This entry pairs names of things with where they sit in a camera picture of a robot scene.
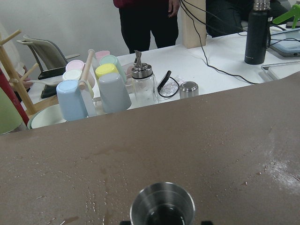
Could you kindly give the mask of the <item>light blue plastic cup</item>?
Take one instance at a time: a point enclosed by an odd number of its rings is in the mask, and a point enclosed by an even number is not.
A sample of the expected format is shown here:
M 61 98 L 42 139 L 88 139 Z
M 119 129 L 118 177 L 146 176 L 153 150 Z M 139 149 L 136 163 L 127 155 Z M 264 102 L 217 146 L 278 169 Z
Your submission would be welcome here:
M 60 110 L 65 120 L 74 121 L 88 117 L 77 80 L 60 82 L 56 87 L 56 92 Z

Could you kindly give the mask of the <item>person in dark clothes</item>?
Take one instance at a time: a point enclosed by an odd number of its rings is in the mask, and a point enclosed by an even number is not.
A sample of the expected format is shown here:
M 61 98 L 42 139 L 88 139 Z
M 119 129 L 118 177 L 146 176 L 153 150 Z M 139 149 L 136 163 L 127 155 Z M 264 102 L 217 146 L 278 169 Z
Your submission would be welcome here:
M 114 0 L 113 3 L 119 10 L 122 37 L 130 53 L 149 50 L 151 35 L 157 48 L 176 44 L 178 0 Z

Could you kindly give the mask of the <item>pink plastic cup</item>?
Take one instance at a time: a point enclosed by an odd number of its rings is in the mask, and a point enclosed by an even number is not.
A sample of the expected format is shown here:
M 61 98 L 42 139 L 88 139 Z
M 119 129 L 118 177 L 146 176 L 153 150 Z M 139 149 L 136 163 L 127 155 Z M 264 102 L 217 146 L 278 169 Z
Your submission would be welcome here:
M 85 63 L 81 60 L 72 60 L 66 65 L 66 71 L 80 70 L 83 71 Z

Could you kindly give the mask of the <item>wooden cup tree stand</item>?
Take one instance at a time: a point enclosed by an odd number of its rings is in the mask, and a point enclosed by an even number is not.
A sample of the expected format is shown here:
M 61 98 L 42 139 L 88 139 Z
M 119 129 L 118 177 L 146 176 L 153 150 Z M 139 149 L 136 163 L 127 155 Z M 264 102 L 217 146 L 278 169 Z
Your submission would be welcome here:
M 15 36 L 19 35 L 21 33 L 20 30 L 15 31 L 11 35 L 9 35 L 6 39 L 0 40 L 0 61 L 5 68 L 6 72 L 8 73 L 8 76 L 10 77 L 9 82 L 13 85 L 13 87 L 16 88 L 18 94 L 20 95 L 24 105 L 27 108 L 26 113 L 28 115 L 34 115 L 35 113 L 50 107 L 52 105 L 58 104 L 58 98 L 57 96 L 52 96 L 47 99 L 44 99 L 36 104 L 33 104 L 32 100 L 30 99 L 24 85 L 23 80 L 28 77 L 28 75 L 38 66 L 36 63 L 25 75 L 20 78 L 19 74 L 16 72 L 16 70 L 13 67 L 13 64 L 8 57 L 8 54 L 6 53 L 4 49 L 4 44 L 10 41 Z

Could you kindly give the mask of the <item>glass oil dispenser bottle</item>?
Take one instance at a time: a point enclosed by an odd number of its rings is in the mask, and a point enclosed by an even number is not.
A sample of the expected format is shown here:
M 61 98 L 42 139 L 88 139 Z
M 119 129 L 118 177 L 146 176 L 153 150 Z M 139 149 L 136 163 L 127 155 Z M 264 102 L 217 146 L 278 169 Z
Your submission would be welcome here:
M 141 61 L 142 53 L 135 50 L 134 67 L 132 68 L 132 87 L 139 106 L 158 103 L 158 91 L 152 66 Z

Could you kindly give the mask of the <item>small steel cup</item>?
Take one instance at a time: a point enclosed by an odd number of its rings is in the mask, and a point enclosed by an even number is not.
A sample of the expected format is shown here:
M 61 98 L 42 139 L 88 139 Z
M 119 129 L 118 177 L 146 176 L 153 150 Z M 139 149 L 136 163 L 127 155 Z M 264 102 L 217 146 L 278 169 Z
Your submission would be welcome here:
M 195 82 L 184 82 L 180 85 L 180 99 L 199 95 L 199 87 Z

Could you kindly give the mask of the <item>grey plastic cup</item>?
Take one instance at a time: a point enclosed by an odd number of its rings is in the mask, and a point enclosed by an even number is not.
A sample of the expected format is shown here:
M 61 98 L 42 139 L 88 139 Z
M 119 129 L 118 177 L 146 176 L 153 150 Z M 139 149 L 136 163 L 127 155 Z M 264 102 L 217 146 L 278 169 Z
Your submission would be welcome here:
M 98 79 L 102 108 L 105 113 L 127 110 L 132 102 L 119 73 L 109 73 Z

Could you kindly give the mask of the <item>wooden post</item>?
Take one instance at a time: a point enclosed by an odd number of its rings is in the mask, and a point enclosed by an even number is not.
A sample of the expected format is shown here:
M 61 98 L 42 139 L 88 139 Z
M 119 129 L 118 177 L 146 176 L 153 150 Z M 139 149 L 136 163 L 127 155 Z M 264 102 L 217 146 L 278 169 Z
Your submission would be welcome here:
M 206 45 L 206 1 L 181 1 L 182 42 L 190 49 Z

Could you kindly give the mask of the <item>white plastic cup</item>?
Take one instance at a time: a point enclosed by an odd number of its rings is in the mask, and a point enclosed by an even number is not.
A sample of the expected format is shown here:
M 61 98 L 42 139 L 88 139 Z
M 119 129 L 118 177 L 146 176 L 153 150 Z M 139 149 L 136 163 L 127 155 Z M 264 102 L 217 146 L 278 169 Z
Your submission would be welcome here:
M 64 81 L 67 81 L 67 80 L 79 81 L 81 79 L 81 75 L 82 75 L 82 71 L 81 70 L 73 69 L 73 70 L 66 71 L 62 75 L 62 79 Z

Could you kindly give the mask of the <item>light green cylinder bottle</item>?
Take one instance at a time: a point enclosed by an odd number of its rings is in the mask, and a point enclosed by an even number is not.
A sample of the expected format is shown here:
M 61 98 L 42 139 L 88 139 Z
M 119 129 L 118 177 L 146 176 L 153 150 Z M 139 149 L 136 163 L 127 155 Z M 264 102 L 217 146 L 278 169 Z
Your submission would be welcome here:
M 23 120 L 3 89 L 0 89 L 0 134 L 21 131 Z

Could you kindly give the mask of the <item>steel jigger cup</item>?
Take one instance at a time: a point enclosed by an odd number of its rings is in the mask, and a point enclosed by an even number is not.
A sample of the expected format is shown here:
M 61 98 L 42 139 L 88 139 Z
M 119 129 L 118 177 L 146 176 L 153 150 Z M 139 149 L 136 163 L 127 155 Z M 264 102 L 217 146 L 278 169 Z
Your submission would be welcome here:
M 130 207 L 133 225 L 191 225 L 195 203 L 184 188 L 160 182 L 142 189 Z

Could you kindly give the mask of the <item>white tray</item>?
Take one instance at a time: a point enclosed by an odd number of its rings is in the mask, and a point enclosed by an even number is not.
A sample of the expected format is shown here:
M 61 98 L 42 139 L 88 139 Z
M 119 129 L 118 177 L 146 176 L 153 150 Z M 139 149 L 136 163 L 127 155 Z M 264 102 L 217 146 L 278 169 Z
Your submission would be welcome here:
M 265 82 L 280 80 L 300 71 L 300 62 L 283 62 L 261 66 L 260 77 Z

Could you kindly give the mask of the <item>black thermos bottle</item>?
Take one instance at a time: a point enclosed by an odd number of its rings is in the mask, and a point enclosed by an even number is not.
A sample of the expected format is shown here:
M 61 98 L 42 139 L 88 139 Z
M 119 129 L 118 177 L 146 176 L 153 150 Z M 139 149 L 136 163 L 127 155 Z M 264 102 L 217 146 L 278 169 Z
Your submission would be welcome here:
M 262 64 L 270 36 L 270 1 L 255 0 L 249 13 L 244 61 L 250 65 Z

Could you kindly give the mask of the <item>mint green plastic cup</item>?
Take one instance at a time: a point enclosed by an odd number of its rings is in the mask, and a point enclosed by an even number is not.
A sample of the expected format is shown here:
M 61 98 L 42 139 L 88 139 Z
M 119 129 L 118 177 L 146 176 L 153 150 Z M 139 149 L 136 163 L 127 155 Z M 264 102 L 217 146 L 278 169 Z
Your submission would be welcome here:
M 116 66 L 116 68 L 117 68 L 119 74 L 124 78 L 124 80 L 126 80 L 127 77 L 126 77 L 125 70 L 124 70 L 124 68 L 121 66 L 121 64 L 120 64 L 120 62 L 119 62 L 119 60 L 118 60 L 118 58 L 117 58 L 116 56 L 114 56 L 114 55 L 107 55 L 107 56 L 104 56 L 104 57 L 100 60 L 100 62 L 99 62 L 100 65 L 107 64 L 107 63 L 112 63 L 112 64 L 114 64 L 114 65 Z

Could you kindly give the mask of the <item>yellow plastic cup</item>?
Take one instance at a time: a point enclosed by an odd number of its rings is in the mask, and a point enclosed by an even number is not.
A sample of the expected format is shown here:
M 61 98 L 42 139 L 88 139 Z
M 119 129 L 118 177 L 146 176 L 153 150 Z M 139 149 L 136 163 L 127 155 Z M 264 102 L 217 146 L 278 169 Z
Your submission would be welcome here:
M 110 74 L 110 73 L 119 73 L 116 66 L 112 63 L 106 63 L 103 65 L 100 65 L 95 70 L 97 79 L 99 79 L 103 75 Z

